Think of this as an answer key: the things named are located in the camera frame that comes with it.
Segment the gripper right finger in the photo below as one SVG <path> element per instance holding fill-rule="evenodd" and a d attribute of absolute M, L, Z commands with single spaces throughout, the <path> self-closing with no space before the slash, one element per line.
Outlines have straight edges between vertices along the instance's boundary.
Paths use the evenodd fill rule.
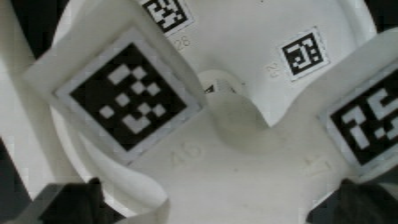
<path fill-rule="evenodd" d="M 398 224 L 398 192 L 386 184 L 346 179 L 308 214 L 308 224 Z"/>

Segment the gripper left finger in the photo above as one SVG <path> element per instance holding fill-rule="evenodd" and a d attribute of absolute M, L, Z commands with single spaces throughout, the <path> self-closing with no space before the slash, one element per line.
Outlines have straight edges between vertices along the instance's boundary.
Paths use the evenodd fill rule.
<path fill-rule="evenodd" d="M 116 216 L 106 203 L 102 181 L 51 184 L 13 224 L 115 224 Z"/>

